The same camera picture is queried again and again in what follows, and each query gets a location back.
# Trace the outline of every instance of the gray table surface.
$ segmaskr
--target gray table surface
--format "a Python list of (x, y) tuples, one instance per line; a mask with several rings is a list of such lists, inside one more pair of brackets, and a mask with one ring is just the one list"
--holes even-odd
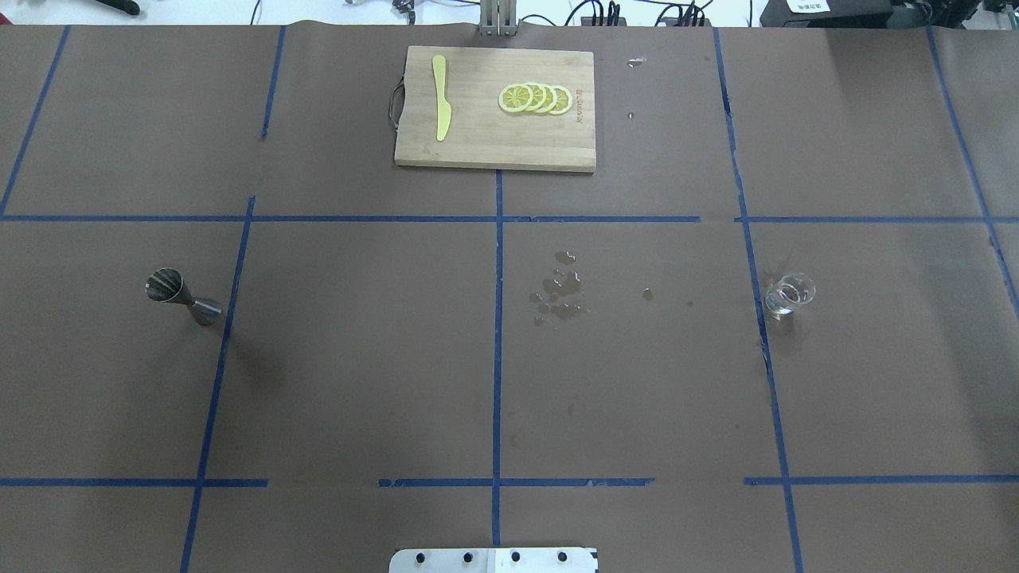
[[(393, 165), (412, 44), (593, 51), (597, 171)], [(0, 28), (0, 570), (1019, 569), (1017, 48)]]

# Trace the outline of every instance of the metal handle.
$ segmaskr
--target metal handle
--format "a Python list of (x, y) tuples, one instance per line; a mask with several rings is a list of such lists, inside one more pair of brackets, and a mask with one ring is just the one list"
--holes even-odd
[(406, 101), (407, 89), (404, 87), (403, 76), (399, 79), (399, 84), (396, 84), (396, 87), (392, 89), (392, 95), (389, 96), (389, 124), (392, 125), (393, 132), (399, 131), (399, 120), (396, 119), (395, 113), (396, 113), (396, 92), (398, 92), (400, 88), (404, 88), (404, 100)]

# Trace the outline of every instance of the yellow knife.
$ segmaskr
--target yellow knife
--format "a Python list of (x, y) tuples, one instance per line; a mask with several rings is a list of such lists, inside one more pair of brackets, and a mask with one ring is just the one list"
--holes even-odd
[(432, 73), (435, 74), (435, 100), (438, 102), (435, 139), (442, 141), (449, 131), (449, 119), (452, 117), (452, 106), (445, 99), (445, 56), (436, 54), (432, 57)]

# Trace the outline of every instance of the cutting board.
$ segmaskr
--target cutting board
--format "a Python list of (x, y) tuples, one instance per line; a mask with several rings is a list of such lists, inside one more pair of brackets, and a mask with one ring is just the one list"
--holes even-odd
[[(432, 56), (446, 58), (449, 132), (435, 139)], [(509, 84), (540, 82), (573, 91), (562, 115), (512, 114), (498, 105)], [(397, 165), (593, 172), (594, 54), (558, 50), (445, 48), (407, 50), (407, 90), (396, 132)]]

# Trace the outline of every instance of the sliced lemon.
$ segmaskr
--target sliced lemon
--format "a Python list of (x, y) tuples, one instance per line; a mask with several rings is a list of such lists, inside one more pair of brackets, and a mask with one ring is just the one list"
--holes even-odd
[(520, 113), (531, 105), (534, 92), (526, 84), (511, 84), (499, 92), (499, 107), (506, 113)]
[(528, 82), (527, 87), (531, 88), (531, 93), (534, 94), (531, 97), (531, 105), (527, 106), (528, 111), (534, 111), (539, 107), (545, 105), (545, 100), (548, 95), (545, 93), (545, 84), (538, 84), (537, 82)]
[(562, 115), (564, 113), (570, 111), (573, 107), (573, 92), (567, 90), (562, 86), (551, 86), (553, 92), (555, 92), (555, 105), (548, 110), (549, 115)]
[(559, 95), (551, 86), (542, 85), (541, 89), (545, 92), (545, 105), (535, 109), (534, 112), (548, 113), (555, 107), (555, 103), (559, 101)]

